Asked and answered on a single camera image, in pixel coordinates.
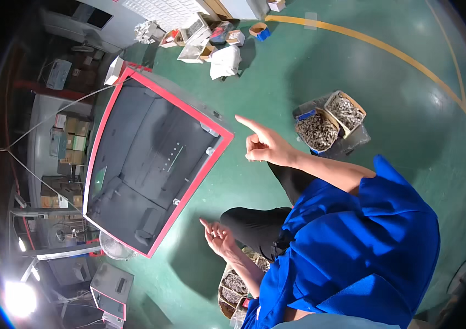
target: crumpled plastic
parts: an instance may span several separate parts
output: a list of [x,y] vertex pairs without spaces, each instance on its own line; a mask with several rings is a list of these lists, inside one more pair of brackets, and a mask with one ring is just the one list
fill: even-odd
[[211,69],[209,70],[211,79],[236,75],[241,61],[240,49],[236,45],[215,52],[211,57]]

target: clear plastic sheet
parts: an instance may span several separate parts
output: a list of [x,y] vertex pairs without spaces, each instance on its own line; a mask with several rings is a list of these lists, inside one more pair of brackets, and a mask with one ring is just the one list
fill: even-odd
[[[298,117],[302,114],[312,111],[316,107],[324,109],[325,103],[328,101],[330,95],[331,93],[299,105],[296,109],[294,109],[293,116]],[[346,139],[342,138],[342,135],[343,131],[341,130],[339,131],[337,140],[328,150],[319,154],[311,151],[312,154],[328,159],[341,159],[350,154],[359,146],[364,145],[371,140],[371,137],[368,135],[368,131],[366,130],[364,124],[359,125]]]

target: person's right hand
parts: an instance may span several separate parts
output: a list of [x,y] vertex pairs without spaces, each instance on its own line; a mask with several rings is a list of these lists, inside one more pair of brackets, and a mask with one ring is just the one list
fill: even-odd
[[240,115],[235,115],[235,118],[255,132],[246,139],[246,159],[268,161],[283,167],[292,166],[299,150],[293,148],[275,130]]

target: leg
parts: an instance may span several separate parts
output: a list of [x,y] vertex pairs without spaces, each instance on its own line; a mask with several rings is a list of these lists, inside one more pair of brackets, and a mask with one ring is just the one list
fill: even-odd
[[304,192],[308,185],[315,179],[314,176],[299,169],[281,167],[269,162],[268,165],[277,180],[279,180],[282,188],[284,188],[291,204],[294,205],[300,198],[302,192]]
[[273,262],[282,252],[274,242],[279,240],[280,228],[290,211],[288,207],[265,211],[233,208],[222,214],[220,222],[231,229],[236,240]]

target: plastic bag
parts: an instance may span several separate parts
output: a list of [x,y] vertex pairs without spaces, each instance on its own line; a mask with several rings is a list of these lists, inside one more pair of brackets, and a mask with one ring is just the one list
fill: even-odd
[[[298,117],[302,114],[306,114],[316,107],[324,109],[325,103],[331,95],[332,93],[299,105],[294,109],[293,116]],[[312,154],[328,159],[341,159],[344,156],[349,155],[360,145],[368,143],[371,139],[372,138],[368,135],[368,131],[364,124],[361,124],[346,139],[342,138],[342,134],[340,134],[328,150],[320,153],[312,151]]]
[[237,74],[240,61],[242,61],[240,49],[236,45],[218,50],[211,57],[211,69],[209,70],[211,79]]
[[235,27],[232,23],[221,22],[216,28],[213,29],[213,33],[209,37],[209,41],[214,45],[222,45],[226,43],[226,35],[234,28]]

